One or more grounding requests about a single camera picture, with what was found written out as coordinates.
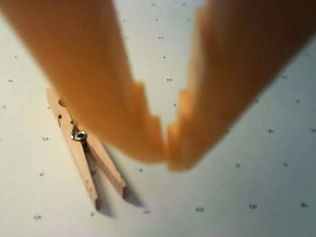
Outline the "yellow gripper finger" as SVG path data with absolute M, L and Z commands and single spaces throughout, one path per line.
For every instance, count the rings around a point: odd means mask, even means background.
M 188 88 L 168 128 L 168 168 L 197 164 L 315 33 L 313 0 L 206 1 Z
M 165 161 L 111 0 L 3 0 L 0 10 L 78 124 L 136 160 Z

